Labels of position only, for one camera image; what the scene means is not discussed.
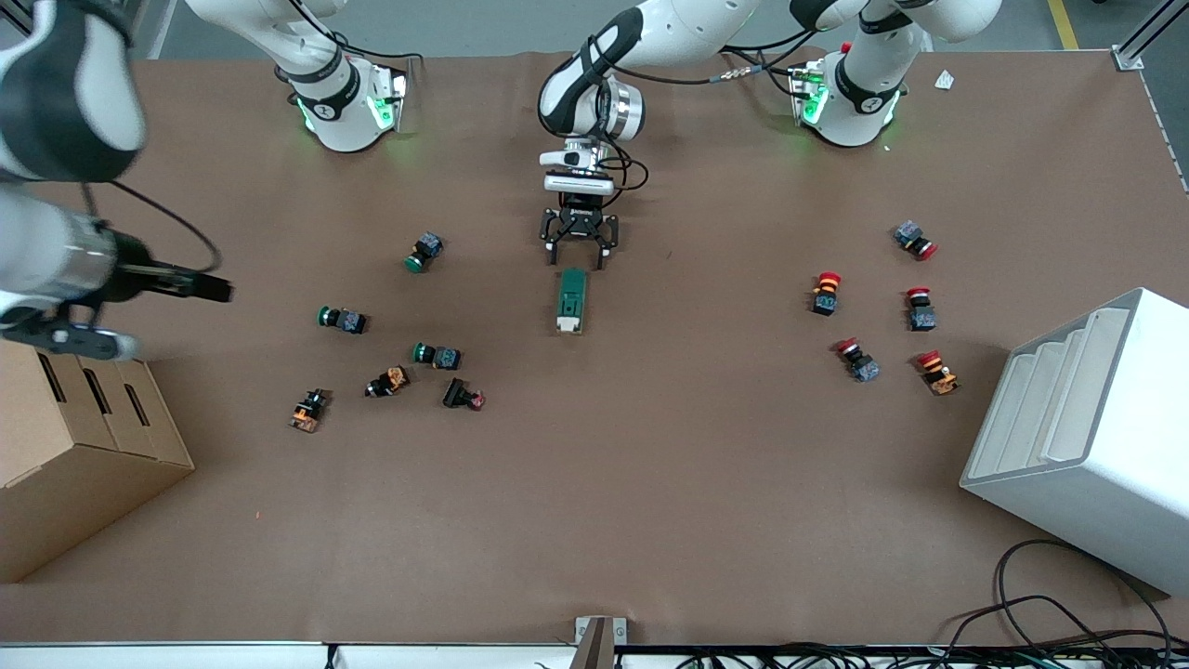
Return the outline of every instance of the brown paper mat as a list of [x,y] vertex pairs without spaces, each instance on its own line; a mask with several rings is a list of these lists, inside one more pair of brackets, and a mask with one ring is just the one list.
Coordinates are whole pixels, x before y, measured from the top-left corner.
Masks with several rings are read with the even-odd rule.
[[[1007,351],[1135,285],[1189,302],[1189,206],[1139,77],[1105,52],[923,55],[856,150],[793,127],[763,81],[646,84],[630,150],[653,178],[616,204],[623,244],[564,339],[536,238],[536,156],[559,144],[533,112],[558,59],[432,61],[419,132],[347,156],[300,130],[270,64],[138,65],[151,144],[127,181],[218,239],[238,292],[108,323],[146,340],[199,469],[0,591],[2,638],[542,642],[615,613],[637,642],[927,642],[992,602],[999,555],[1038,535],[957,487]],[[122,195],[100,204],[202,261]],[[927,263],[888,236],[907,217],[940,245]],[[427,228],[448,246],[414,276]],[[830,318],[805,309],[823,270]],[[930,334],[904,320],[920,283]],[[372,329],[316,327],[323,303]],[[853,336],[872,385],[829,351]],[[420,367],[361,397],[417,341],[466,353],[482,414],[440,408],[451,375]],[[954,397],[908,362],[935,348]],[[315,386],[335,398],[306,436],[285,422]],[[1038,588],[1095,627],[1152,626],[1067,555],[1021,556],[1011,591]],[[1184,632],[1189,605],[1163,610]]]

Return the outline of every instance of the white drawer unit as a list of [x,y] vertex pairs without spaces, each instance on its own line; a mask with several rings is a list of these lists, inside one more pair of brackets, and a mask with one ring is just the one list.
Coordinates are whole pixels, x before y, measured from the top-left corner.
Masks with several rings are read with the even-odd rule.
[[1189,597],[1189,309],[1137,288],[1015,349],[961,486]]

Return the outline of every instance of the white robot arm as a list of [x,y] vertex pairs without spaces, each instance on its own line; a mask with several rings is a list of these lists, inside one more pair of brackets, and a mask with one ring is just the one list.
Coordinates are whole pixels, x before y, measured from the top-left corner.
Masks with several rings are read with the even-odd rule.
[[833,30],[860,17],[860,31],[845,53],[807,63],[795,76],[798,119],[825,140],[860,146],[892,121],[905,72],[920,52],[924,32],[962,42],[982,32],[1000,0],[792,0],[805,27]]
[[[627,141],[644,120],[640,90],[618,82],[611,65],[678,67],[718,52],[761,0],[646,0],[619,12],[549,75],[537,100],[554,134],[603,132]],[[610,91],[603,93],[610,83]]]
[[404,72],[346,53],[319,21],[347,0],[185,0],[202,20],[269,55],[297,91],[306,126],[332,151],[366,149],[395,130]]
[[[566,235],[599,245],[598,267],[618,241],[618,219],[603,215],[616,194],[608,160],[628,156],[618,141],[634,138],[644,124],[640,90],[614,75],[616,68],[677,67],[717,53],[751,17],[761,0],[644,0],[619,12],[598,34],[545,81],[537,99],[541,125],[566,140],[561,151],[541,154],[549,168],[545,188],[560,193],[560,209],[545,209],[541,239],[549,261]],[[731,74],[721,75],[729,78]]]
[[[0,336],[96,359],[136,340],[97,323],[105,302],[143,290],[218,301],[231,285],[155,261],[140,240],[44,202],[27,181],[113,181],[144,145],[131,42],[111,0],[38,0],[34,31],[0,52]],[[70,320],[70,307],[92,316]]]

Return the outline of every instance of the green led light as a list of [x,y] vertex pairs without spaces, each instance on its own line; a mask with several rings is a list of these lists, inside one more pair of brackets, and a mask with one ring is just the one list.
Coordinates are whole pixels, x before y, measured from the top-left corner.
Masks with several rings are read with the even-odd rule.
[[371,107],[372,115],[376,116],[376,125],[380,130],[392,127],[392,105],[389,105],[383,99],[376,100],[371,96],[367,97],[367,103]]

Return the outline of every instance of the cardboard box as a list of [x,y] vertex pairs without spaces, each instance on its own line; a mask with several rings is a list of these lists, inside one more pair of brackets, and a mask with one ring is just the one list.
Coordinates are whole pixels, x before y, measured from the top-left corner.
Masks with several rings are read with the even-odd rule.
[[0,582],[24,579],[191,472],[143,362],[0,343]]

